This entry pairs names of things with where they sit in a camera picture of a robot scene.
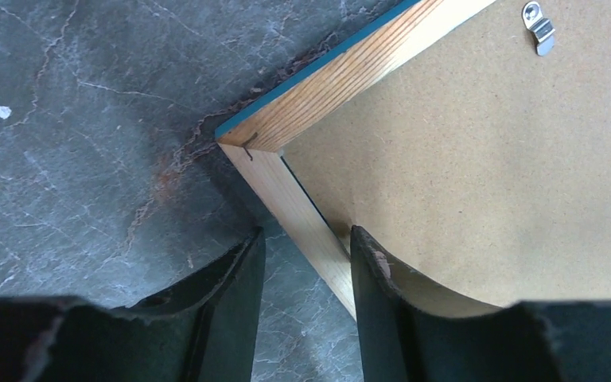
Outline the blue picture frame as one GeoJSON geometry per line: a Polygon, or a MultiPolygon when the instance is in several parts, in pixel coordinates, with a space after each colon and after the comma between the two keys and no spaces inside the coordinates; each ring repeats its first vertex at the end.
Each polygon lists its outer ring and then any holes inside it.
{"type": "Polygon", "coordinates": [[[343,306],[349,230],[494,306],[611,298],[611,1],[404,1],[217,142],[343,306]]]}

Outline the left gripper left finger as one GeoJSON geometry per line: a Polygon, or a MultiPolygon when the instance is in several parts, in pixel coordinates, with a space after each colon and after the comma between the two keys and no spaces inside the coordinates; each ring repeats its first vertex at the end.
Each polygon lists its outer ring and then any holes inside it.
{"type": "Polygon", "coordinates": [[[265,262],[256,228],[131,307],[0,297],[0,381],[248,381],[265,262]]]}

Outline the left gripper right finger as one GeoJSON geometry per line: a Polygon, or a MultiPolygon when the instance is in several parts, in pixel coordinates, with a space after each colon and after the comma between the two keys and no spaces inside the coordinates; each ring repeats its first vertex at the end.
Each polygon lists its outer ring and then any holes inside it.
{"type": "Polygon", "coordinates": [[[611,381],[611,300],[498,307],[414,273],[367,230],[350,233],[367,381],[611,381]]]}

